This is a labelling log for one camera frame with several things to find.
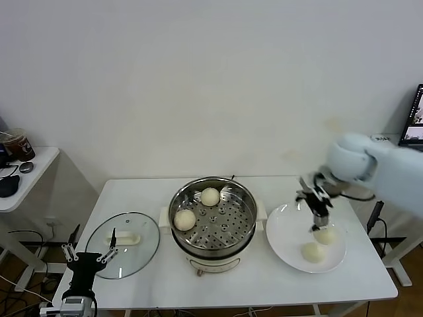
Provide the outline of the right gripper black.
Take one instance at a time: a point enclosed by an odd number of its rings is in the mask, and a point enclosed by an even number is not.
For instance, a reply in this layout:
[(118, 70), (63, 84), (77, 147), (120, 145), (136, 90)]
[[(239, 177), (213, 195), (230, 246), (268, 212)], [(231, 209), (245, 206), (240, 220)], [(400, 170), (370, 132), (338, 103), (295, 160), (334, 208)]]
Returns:
[(312, 213), (317, 217), (310, 232), (326, 229), (329, 224), (329, 211), (332, 208), (331, 197), (322, 188), (307, 188), (305, 190), (305, 201)]

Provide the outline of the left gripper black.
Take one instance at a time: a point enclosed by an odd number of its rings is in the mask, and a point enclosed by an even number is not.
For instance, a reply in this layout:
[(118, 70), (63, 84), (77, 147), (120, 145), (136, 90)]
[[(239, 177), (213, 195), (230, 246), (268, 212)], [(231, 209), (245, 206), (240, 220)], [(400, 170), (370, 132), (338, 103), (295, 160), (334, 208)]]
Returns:
[(116, 229), (113, 228), (109, 250), (105, 254), (93, 252), (75, 252), (74, 243), (80, 225), (69, 235), (68, 241), (61, 245), (61, 249), (68, 261), (67, 267), (73, 272), (70, 282), (70, 290), (76, 293), (89, 291), (93, 287), (95, 275), (103, 270), (103, 264), (107, 264), (118, 253), (116, 247)]

